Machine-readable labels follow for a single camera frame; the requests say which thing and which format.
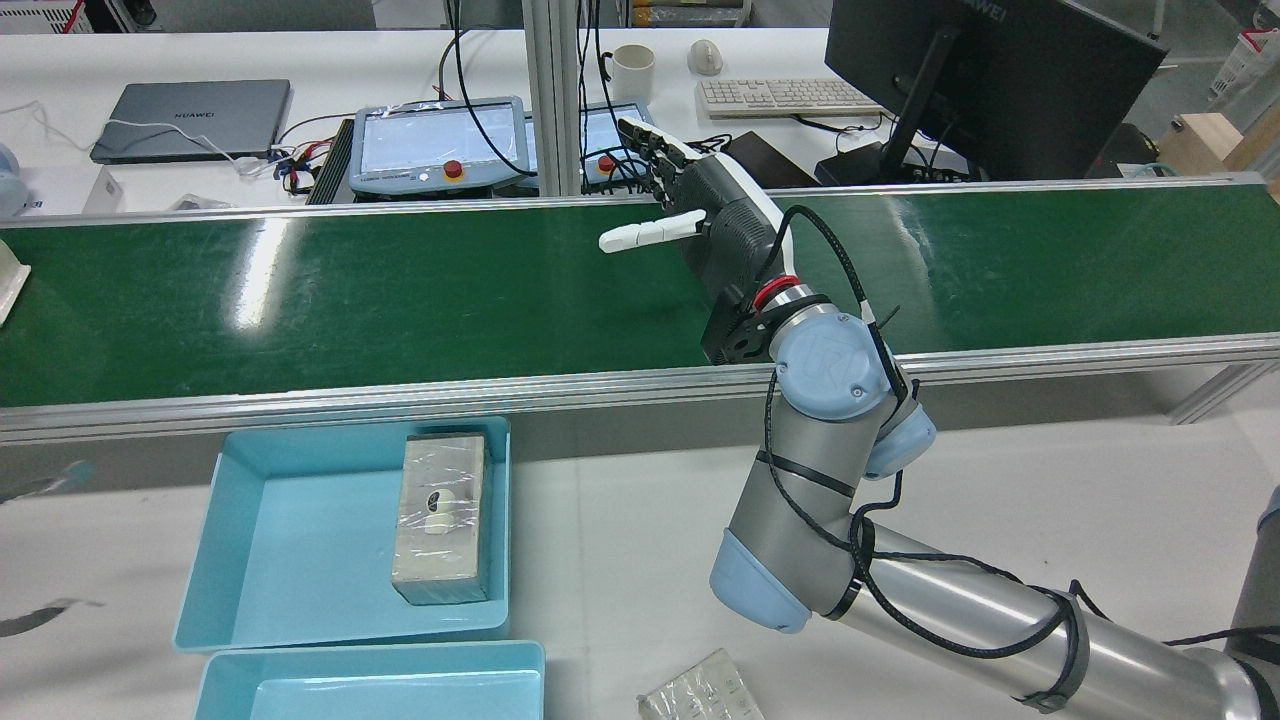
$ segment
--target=table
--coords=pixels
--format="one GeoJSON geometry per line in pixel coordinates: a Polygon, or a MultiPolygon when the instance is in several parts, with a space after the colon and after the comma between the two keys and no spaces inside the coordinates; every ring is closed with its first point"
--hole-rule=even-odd
{"type": "MultiPolygon", "coordinates": [[[[1112,618],[1152,637],[1215,630],[1230,620],[1253,523],[1280,478],[1271,402],[1263,415],[1183,428],[1151,414],[948,428],[908,473],[904,506],[879,521],[1027,582],[1080,578],[1112,618]]],[[[753,400],[512,418],[512,637],[547,647],[547,717],[635,717],[637,693],[717,647],[776,720],[1036,717],[849,628],[814,618],[782,635],[716,601],[707,575],[759,413],[753,400]],[[730,443],[717,439],[726,428],[730,443]]],[[[168,462],[141,447],[136,461],[168,462]]],[[[207,478],[0,506],[0,618],[58,597],[104,603],[0,639],[0,717],[189,717],[204,659],[175,653],[169,635],[207,478]]]]}
{"type": "MultiPolygon", "coordinates": [[[[755,129],[812,170],[833,154],[832,133],[788,119],[707,119],[694,101],[698,76],[685,58],[694,40],[708,37],[724,54],[723,77],[835,77],[822,61],[826,36],[824,28],[613,29],[602,31],[602,47],[643,42],[654,49],[657,82],[650,110],[659,126],[690,140],[755,129]]],[[[12,36],[0,46],[0,63],[6,68],[0,109],[40,100],[54,127],[87,146],[129,82],[287,78],[293,85],[287,123],[292,124],[323,114],[435,97],[436,61],[451,37],[447,31],[12,36]]],[[[463,59],[472,97],[516,95],[530,102],[522,31],[472,31],[463,38],[463,59]]],[[[595,65],[588,63],[591,102],[604,99],[598,78],[595,65]]],[[[452,65],[445,82],[451,91],[457,90],[452,65]]],[[[329,137],[337,124],[316,122],[288,140],[329,137]]],[[[861,142],[870,140],[868,135],[861,142]]],[[[87,152],[46,135],[29,111],[0,115],[0,142],[27,167],[90,164],[87,152]]],[[[842,141],[845,149],[858,143],[851,137],[842,141]]],[[[302,204],[270,177],[238,178],[225,161],[114,165],[111,173],[124,188],[120,211],[125,213],[164,210],[186,192],[239,208],[302,204]]]]}

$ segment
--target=white keyboard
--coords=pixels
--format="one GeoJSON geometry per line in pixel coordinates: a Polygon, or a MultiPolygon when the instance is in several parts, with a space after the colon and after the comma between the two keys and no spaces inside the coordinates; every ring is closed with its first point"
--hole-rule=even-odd
{"type": "Polygon", "coordinates": [[[713,120],[787,115],[874,115],[883,110],[842,79],[704,79],[694,91],[713,120]]]}

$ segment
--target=blue joint cap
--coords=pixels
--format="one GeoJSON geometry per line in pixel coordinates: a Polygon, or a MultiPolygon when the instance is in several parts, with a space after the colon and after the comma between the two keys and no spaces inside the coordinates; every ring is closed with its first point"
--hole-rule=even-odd
{"type": "Polygon", "coordinates": [[[787,334],[778,384],[792,407],[832,421],[869,411],[890,392],[870,331],[846,313],[814,315],[787,334]]]}
{"type": "Polygon", "coordinates": [[[1267,509],[1262,512],[1262,516],[1258,518],[1258,532],[1262,530],[1262,525],[1267,520],[1270,520],[1276,512],[1280,512],[1280,487],[1277,487],[1271,492],[1271,502],[1267,505],[1267,509]]]}
{"type": "Polygon", "coordinates": [[[897,473],[924,455],[936,437],[938,429],[933,427],[933,420],[924,413],[923,405],[916,405],[905,420],[872,447],[864,475],[878,480],[897,473]]]}
{"type": "Polygon", "coordinates": [[[780,633],[799,633],[809,620],[809,609],[728,528],[712,568],[712,592],[733,612],[780,633]]]}

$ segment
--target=red ring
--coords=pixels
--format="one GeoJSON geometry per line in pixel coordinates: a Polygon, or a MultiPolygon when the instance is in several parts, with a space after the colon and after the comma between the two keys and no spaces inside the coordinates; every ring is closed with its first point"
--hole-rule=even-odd
{"type": "Polygon", "coordinates": [[[755,293],[755,300],[751,301],[751,306],[754,306],[755,311],[759,313],[760,310],[764,309],[764,306],[769,302],[769,300],[773,299],[774,295],[782,292],[788,287],[795,287],[797,284],[800,284],[800,278],[795,275],[778,275],[772,281],[764,283],[764,287],[760,288],[760,292],[755,293]]]}

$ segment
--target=computer mouse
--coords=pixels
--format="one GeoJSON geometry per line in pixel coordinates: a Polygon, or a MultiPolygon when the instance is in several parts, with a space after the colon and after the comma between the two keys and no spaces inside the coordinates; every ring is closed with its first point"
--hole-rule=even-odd
{"type": "Polygon", "coordinates": [[[718,76],[724,69],[724,58],[710,40],[699,40],[689,47],[689,69],[700,76],[718,76]]]}

